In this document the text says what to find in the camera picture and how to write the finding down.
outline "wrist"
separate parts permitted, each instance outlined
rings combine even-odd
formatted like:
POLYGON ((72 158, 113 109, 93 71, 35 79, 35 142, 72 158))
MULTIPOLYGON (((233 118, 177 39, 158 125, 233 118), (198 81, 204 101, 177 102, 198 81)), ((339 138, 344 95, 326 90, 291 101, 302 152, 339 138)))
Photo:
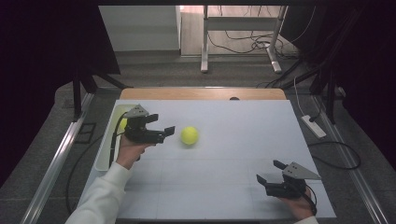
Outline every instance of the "wrist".
POLYGON ((295 217, 297 218, 297 220, 303 220, 306 219, 308 217, 312 217, 314 214, 312 213, 311 210, 304 210, 304 211, 300 211, 298 213, 295 214, 295 217))
POLYGON ((124 167, 127 170, 130 170, 132 168, 132 165, 134 165, 134 161, 123 160, 121 158, 117 158, 116 163, 118 163, 120 166, 124 167))

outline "human hand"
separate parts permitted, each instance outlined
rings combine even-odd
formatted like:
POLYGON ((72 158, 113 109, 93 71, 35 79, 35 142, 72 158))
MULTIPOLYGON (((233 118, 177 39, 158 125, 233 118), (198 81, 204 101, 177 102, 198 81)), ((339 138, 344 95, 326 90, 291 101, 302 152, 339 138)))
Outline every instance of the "human hand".
MULTIPOLYGON (((311 198, 311 191, 309 190, 308 187, 306 187, 305 194, 309 198, 311 198)), ((289 207, 290 211, 298 220, 312 217, 314 215, 312 212, 311 205, 304 197, 300 197, 298 199, 287 199, 287 198, 278 198, 278 199, 289 207)))
POLYGON ((124 134, 120 137, 119 156, 116 163, 130 170, 140 154, 145 152, 147 147, 155 146, 154 144, 137 144, 130 141, 124 134))

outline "table leg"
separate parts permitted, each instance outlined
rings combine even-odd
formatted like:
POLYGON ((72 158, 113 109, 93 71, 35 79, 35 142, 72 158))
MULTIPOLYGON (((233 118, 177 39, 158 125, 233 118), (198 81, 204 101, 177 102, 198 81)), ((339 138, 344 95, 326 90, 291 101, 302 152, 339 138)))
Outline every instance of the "table leg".
POLYGON ((201 72, 207 73, 207 61, 208 61, 208 45, 207 45, 207 6, 204 6, 204 43, 202 44, 201 52, 201 72))
POLYGON ((286 12, 286 7, 285 6, 280 7, 279 15, 277 16, 277 21, 275 24, 274 33, 272 35, 271 42, 269 45, 266 46, 268 57, 270 58, 271 65, 274 67, 274 71, 276 73, 282 72, 282 69, 280 68, 279 62, 277 61, 276 58, 275 45, 276 45, 277 37, 279 36, 280 27, 282 26, 283 18, 285 17, 285 12, 286 12))

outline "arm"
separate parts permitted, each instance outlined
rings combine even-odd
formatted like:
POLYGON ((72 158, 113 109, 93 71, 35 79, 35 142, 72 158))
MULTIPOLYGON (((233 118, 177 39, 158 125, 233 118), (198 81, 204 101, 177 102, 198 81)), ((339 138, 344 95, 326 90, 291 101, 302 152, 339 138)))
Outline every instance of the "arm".
POLYGON ((124 135, 120 139, 119 156, 102 177, 97 177, 82 196, 76 211, 67 219, 70 223, 115 223, 125 195, 125 185, 132 166, 150 144, 135 144, 124 135))

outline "wall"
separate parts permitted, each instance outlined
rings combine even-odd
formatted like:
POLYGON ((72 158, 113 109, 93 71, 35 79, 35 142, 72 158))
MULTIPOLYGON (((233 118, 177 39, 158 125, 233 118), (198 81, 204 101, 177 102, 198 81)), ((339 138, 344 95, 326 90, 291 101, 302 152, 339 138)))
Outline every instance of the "wall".
POLYGON ((179 6, 99 8, 114 51, 180 49, 179 6))

